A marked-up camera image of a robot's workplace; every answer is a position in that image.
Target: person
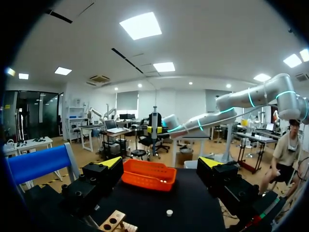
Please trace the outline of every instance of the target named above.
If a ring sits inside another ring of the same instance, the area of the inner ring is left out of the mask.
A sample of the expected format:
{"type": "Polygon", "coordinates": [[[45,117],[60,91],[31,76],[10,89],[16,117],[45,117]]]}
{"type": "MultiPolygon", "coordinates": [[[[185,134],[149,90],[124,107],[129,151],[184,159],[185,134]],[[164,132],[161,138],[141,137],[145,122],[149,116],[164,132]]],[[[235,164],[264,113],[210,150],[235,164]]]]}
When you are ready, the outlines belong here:
{"type": "MultiPolygon", "coordinates": [[[[301,149],[301,142],[298,138],[299,121],[289,120],[290,130],[283,135],[275,148],[273,158],[271,160],[270,169],[267,171],[262,179],[259,194],[262,195],[268,187],[269,183],[274,181],[285,182],[288,184],[294,173],[293,164],[298,160],[299,152],[301,149]]],[[[286,194],[285,198],[288,199],[296,190],[299,184],[299,177],[297,173],[293,176],[292,183],[295,183],[286,194]]]]}

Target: blue padded board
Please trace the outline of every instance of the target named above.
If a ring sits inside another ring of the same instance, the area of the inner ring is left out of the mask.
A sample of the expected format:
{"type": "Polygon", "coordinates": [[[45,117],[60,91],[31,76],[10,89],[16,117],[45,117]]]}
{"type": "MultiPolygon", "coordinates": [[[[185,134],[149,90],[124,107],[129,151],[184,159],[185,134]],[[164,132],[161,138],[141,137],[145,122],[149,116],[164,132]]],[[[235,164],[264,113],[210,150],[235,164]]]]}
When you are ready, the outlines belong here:
{"type": "Polygon", "coordinates": [[[64,145],[12,157],[8,163],[17,185],[71,166],[64,145]]]}

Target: orange plastic basket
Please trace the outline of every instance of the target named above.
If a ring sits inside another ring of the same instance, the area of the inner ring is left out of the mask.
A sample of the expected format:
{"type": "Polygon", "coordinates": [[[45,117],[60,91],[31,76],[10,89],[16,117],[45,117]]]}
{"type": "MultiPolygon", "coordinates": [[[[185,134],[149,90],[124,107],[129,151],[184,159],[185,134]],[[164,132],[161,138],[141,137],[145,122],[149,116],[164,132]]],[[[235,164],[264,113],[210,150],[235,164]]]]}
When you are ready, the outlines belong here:
{"type": "Polygon", "coordinates": [[[122,181],[146,189],[170,191],[176,172],[175,168],[168,168],[162,163],[128,159],[124,163],[122,181]]]}

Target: ceiling light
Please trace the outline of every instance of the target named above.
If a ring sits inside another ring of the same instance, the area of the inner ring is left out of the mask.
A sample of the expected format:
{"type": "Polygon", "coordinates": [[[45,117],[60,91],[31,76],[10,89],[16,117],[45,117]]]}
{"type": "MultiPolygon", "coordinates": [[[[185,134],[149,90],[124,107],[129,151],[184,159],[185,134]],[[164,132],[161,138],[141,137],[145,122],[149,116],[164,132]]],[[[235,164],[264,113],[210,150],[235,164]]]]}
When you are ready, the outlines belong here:
{"type": "Polygon", "coordinates": [[[290,66],[290,68],[294,68],[302,63],[300,58],[295,54],[289,56],[283,62],[286,63],[288,66],[290,66]]]}
{"type": "Polygon", "coordinates": [[[161,35],[161,29],[153,12],[141,14],[119,23],[133,40],[161,35]]]}
{"type": "Polygon", "coordinates": [[[175,67],[174,67],[173,62],[154,64],[154,67],[158,72],[173,72],[173,71],[175,71],[175,67]]]}
{"type": "Polygon", "coordinates": [[[304,62],[309,61],[309,51],[308,51],[308,49],[304,49],[304,50],[300,51],[299,53],[300,53],[304,62]]]}
{"type": "Polygon", "coordinates": [[[269,80],[271,77],[267,76],[264,73],[258,74],[255,78],[253,78],[254,80],[260,81],[260,82],[265,82],[267,80],[269,80]]]}
{"type": "Polygon", "coordinates": [[[11,75],[11,76],[15,76],[15,71],[13,69],[11,69],[11,68],[7,68],[6,69],[6,73],[11,75]]]}
{"type": "Polygon", "coordinates": [[[65,68],[61,68],[61,67],[58,67],[55,71],[56,74],[60,74],[60,75],[68,75],[70,72],[72,72],[71,69],[65,69],[65,68]]]}
{"type": "Polygon", "coordinates": [[[18,74],[18,77],[19,77],[19,79],[28,80],[29,74],[19,73],[19,74],[18,74]]]}

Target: wooden block holder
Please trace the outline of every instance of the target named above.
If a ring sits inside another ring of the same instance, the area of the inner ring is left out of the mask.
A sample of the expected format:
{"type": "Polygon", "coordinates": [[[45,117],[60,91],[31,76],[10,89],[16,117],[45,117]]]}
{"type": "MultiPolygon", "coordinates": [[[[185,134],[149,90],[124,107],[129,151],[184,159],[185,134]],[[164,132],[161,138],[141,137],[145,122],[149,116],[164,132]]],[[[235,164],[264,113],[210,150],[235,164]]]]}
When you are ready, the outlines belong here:
{"type": "Polygon", "coordinates": [[[99,229],[104,232],[135,232],[138,227],[124,222],[126,215],[115,210],[109,218],[100,225],[99,229]]]}

